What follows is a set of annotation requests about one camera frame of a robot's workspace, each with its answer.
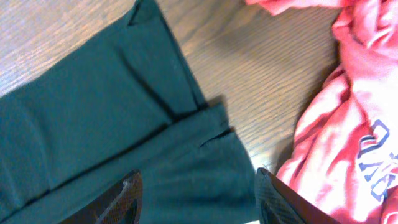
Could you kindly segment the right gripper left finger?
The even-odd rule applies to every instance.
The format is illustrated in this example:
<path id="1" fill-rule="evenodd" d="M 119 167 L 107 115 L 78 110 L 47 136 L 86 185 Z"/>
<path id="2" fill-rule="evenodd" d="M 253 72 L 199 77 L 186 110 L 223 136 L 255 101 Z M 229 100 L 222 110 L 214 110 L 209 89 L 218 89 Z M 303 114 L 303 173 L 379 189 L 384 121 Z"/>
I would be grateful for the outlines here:
<path id="1" fill-rule="evenodd" d="M 143 183 L 139 170 L 133 170 L 61 224 L 139 224 Z"/>

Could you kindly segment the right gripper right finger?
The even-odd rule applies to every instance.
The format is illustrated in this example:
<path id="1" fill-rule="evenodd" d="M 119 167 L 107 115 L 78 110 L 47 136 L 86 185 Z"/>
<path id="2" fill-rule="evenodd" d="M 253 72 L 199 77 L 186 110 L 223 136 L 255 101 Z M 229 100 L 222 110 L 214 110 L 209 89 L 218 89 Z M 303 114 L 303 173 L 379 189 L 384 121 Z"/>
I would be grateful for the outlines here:
<path id="1" fill-rule="evenodd" d="M 255 196 L 261 224 L 339 224 L 265 168 L 256 171 Z"/>

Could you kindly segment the black t-shirt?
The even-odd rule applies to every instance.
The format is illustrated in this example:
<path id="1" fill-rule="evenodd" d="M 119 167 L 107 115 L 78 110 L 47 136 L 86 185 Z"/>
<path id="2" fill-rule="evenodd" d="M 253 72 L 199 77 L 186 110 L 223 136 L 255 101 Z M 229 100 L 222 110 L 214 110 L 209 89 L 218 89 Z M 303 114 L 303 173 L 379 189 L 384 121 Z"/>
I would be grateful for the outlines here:
<path id="1" fill-rule="evenodd" d="M 123 223 L 258 218 L 251 160 L 155 1 L 1 97 L 1 222 L 95 223 L 134 174 Z"/>

